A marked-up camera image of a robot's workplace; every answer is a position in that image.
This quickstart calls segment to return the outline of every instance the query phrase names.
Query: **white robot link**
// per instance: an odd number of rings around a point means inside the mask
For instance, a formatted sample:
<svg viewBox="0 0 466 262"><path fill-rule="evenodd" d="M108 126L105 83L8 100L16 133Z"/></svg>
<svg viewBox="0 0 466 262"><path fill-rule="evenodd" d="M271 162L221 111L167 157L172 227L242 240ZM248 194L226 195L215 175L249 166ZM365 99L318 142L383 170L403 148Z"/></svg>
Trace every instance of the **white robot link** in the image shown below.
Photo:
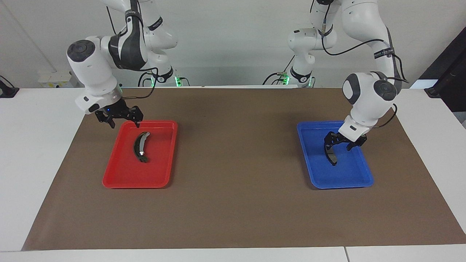
<svg viewBox="0 0 466 262"><path fill-rule="evenodd" d="M312 28L299 29L288 38L289 47L295 52L295 62L288 72L290 84L307 86L315 63L312 50L332 48L337 41L333 22L337 11L342 10L343 29L347 35L368 44L374 52L377 70L354 73L343 84L343 93L353 105L338 133L329 133L324 139L324 149L329 161L336 165L332 146L349 143L348 151L362 146L368 133L379 118L386 114L401 90L401 78L388 28L380 18L377 0L317 0L311 8Z"/></svg>
<svg viewBox="0 0 466 262"><path fill-rule="evenodd" d="M137 106L128 108L111 69L150 71L160 85L174 85L174 70L162 50L174 48L178 37L158 14L155 0L101 2L124 13L126 26L116 35L90 36L68 48L69 64L85 86L76 104L112 128L114 118L131 120L139 127L144 115Z"/></svg>

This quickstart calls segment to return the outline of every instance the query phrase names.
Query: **white wall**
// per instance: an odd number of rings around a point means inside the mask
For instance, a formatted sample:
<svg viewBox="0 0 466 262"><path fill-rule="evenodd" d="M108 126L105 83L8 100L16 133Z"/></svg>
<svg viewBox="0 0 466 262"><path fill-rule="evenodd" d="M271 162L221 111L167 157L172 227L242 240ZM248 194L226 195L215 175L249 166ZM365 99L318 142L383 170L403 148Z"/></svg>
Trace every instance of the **white wall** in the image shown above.
<svg viewBox="0 0 466 262"><path fill-rule="evenodd" d="M37 47L58 70L69 69L66 49L89 35L112 34L106 9L98 0L2 0ZM293 55L287 36L308 26L310 0L159 0L164 20L179 34L179 45L168 50L178 72L192 85L260 84L272 72L283 70ZM466 26L466 0L380 0L380 12L389 27L397 54L402 57L406 76L414 82ZM123 15L112 12L117 28ZM357 41L343 32L337 19L339 42L332 50L342 51ZM0 73L21 87L30 87L33 74L21 74L47 66L31 62L30 55L15 55L9 66L5 54L22 48L0 45ZM322 51L316 56L316 86L340 86L352 72L373 70L368 47L339 57ZM125 86L137 83L138 73L115 70Z"/></svg>

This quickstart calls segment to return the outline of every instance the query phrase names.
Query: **brown table surface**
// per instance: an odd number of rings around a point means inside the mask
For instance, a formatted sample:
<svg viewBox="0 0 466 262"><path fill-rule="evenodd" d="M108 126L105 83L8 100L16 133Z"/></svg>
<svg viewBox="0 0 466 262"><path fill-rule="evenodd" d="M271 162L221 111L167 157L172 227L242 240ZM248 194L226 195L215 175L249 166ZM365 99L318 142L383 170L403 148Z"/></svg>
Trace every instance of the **brown table surface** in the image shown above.
<svg viewBox="0 0 466 262"><path fill-rule="evenodd" d="M103 187L121 121L87 116L23 250L466 243L396 118L363 146L372 187L311 185L296 126L344 119L341 90L160 89L128 104L179 124L168 187Z"/></svg>

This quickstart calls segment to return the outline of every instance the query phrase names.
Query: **plastic tray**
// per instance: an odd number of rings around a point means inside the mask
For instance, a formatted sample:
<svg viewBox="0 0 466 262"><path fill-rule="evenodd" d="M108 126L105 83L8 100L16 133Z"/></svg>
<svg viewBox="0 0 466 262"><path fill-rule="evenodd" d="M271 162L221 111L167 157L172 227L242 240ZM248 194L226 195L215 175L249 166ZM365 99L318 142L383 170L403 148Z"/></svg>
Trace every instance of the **plastic tray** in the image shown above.
<svg viewBox="0 0 466 262"><path fill-rule="evenodd" d="M178 125L174 121L123 123L118 133L102 183L108 188L162 188L170 180ZM151 134L144 144L148 163L141 163L133 145L142 132Z"/></svg>
<svg viewBox="0 0 466 262"><path fill-rule="evenodd" d="M338 158L336 166L327 160L324 152L324 137L328 132L338 132L342 121L303 122L298 124L298 134L308 166L309 177L319 189L368 187L374 179L360 147L346 150L347 143L335 145Z"/></svg>

